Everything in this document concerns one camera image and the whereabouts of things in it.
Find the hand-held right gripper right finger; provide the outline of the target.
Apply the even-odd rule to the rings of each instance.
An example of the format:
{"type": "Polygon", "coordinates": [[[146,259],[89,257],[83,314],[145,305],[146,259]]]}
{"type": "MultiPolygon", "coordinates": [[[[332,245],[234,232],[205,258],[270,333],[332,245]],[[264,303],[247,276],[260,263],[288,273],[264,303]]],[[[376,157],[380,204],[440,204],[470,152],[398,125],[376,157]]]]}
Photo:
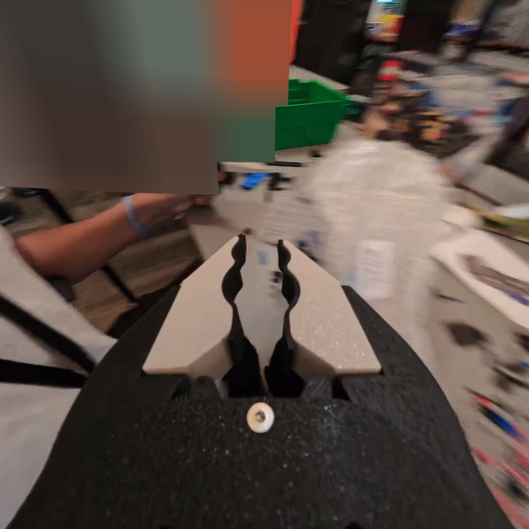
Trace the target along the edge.
{"type": "Polygon", "coordinates": [[[342,285],[293,243],[277,243],[281,336],[264,377],[272,396],[297,398],[311,382],[381,373],[381,363],[342,285]]]}

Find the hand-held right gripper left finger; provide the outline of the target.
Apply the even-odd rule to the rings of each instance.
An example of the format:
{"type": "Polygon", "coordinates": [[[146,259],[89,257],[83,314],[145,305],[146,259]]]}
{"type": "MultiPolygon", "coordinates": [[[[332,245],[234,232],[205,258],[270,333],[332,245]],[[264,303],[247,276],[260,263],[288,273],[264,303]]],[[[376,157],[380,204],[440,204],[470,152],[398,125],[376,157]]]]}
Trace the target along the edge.
{"type": "Polygon", "coordinates": [[[259,358],[235,303],[246,253],[246,236],[234,236],[180,284],[143,373],[224,381],[231,397],[264,394],[259,358]]]}

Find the lego instruction booklet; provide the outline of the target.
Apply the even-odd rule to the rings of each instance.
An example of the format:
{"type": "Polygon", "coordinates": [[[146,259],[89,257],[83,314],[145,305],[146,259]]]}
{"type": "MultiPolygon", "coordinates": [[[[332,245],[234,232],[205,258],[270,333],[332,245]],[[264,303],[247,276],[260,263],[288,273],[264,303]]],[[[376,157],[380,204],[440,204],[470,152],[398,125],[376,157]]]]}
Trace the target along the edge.
{"type": "Polygon", "coordinates": [[[528,262],[485,231],[439,242],[430,256],[512,323],[528,330],[528,262]]]}

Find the green plastic bin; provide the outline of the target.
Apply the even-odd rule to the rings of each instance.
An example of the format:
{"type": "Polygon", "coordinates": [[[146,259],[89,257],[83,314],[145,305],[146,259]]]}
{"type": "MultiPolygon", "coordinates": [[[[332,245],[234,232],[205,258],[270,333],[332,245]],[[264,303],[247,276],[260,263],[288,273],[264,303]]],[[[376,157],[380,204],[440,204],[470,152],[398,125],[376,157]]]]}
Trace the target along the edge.
{"type": "Polygon", "coordinates": [[[288,103],[276,106],[275,150],[331,143],[349,99],[316,80],[288,80],[288,103]]]}

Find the blue wristband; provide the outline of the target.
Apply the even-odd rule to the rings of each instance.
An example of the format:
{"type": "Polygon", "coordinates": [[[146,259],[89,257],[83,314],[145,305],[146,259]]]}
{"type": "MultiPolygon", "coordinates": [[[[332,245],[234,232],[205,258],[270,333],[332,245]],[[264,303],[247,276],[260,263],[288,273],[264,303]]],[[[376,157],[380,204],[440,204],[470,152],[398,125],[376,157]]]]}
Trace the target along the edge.
{"type": "Polygon", "coordinates": [[[148,219],[142,218],[140,212],[136,210],[133,196],[127,195],[122,197],[120,204],[131,228],[144,239],[153,237],[153,228],[149,226],[148,219]]]}

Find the another person's forearm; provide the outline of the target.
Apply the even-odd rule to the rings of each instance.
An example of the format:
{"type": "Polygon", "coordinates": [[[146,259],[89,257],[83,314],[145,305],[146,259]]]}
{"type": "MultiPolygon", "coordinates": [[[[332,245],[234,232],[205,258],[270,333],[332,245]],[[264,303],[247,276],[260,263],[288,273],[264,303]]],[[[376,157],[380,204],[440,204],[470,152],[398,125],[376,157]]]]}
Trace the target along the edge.
{"type": "MultiPolygon", "coordinates": [[[[153,230],[190,202],[191,195],[133,194],[136,210],[153,230]]],[[[143,239],[129,225],[120,204],[83,221],[37,231],[15,239],[22,259],[46,279],[75,284],[106,265],[131,244],[143,239]]]]}

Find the large clear plastic bag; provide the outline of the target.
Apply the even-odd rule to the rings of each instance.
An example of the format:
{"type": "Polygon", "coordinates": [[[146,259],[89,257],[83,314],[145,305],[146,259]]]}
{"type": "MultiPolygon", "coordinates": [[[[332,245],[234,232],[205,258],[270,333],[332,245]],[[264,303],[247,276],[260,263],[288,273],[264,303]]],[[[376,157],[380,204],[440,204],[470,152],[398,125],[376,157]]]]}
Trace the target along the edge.
{"type": "Polygon", "coordinates": [[[401,142],[352,140],[309,174],[318,260],[402,336],[422,331],[449,184],[429,155],[401,142]]]}

